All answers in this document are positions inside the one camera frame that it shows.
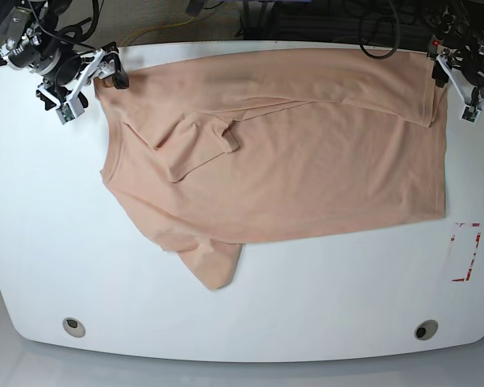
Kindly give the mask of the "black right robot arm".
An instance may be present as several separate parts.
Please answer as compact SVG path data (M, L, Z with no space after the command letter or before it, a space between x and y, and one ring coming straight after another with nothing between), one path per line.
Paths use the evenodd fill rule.
M69 94L67 84L77 80L89 65L93 54L102 53L93 77L112 79L116 89L129 86L116 43L102 48L86 41L95 33L102 10L92 1L92 15L82 21L58 28L60 16L69 9L70 1L10 1L8 15L0 22L0 56L13 69L28 69L40 75L48 89L55 94Z

